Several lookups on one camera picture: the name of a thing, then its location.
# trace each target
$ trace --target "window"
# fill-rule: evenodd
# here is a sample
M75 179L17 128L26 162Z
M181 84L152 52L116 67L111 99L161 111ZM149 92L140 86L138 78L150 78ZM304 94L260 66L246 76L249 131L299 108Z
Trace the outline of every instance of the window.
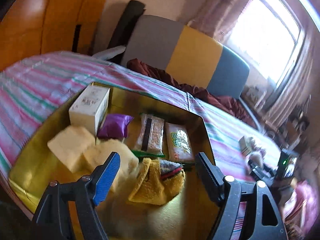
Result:
M294 66L301 27L281 0L251 0L226 46L279 85Z

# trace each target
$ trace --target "white box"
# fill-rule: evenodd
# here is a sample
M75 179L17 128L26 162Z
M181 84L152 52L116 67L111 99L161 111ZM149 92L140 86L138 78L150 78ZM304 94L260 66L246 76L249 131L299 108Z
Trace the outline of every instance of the white box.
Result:
M94 136L108 107L110 88L88 86L69 109L71 125L83 126Z
M241 149L241 152L244 156L249 155L252 152L252 148L251 146L247 143L247 138L245 136L243 136L240 140L239 140L239 146Z

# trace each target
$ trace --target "pink striped blanket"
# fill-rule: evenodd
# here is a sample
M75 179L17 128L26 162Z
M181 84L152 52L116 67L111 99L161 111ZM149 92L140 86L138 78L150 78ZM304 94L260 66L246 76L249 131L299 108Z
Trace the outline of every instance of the pink striped blanket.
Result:
M203 117L216 165L225 175L252 181L245 171L239 139L255 135L267 149L265 161L276 166L279 149L247 124L190 94L122 66L71 52L26 58L0 73L0 182L23 209L7 184L8 172L36 129L71 96L92 82L134 91ZM237 239L244 217L241 205L231 239Z

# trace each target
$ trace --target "purple packet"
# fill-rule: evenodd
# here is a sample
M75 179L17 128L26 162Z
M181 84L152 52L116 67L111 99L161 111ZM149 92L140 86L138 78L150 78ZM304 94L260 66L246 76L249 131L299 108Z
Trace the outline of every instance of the purple packet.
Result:
M98 138L123 139L128 137L128 125L133 117L125 114L107 114L103 125L100 127Z

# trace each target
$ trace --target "yellow sponge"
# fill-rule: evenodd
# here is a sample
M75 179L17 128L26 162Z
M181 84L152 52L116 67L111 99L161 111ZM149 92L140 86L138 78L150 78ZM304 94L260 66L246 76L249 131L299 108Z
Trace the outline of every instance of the yellow sponge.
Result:
M72 173L81 168L82 153L94 145L95 138L86 128L71 125L48 142L49 149Z
M129 174L138 167L139 160L124 143L118 140L108 140L94 147L90 147L84 152L89 170L92 172L98 165L102 165L109 157L111 152L117 152L120 155L120 169L110 188L115 192L119 183L127 179Z

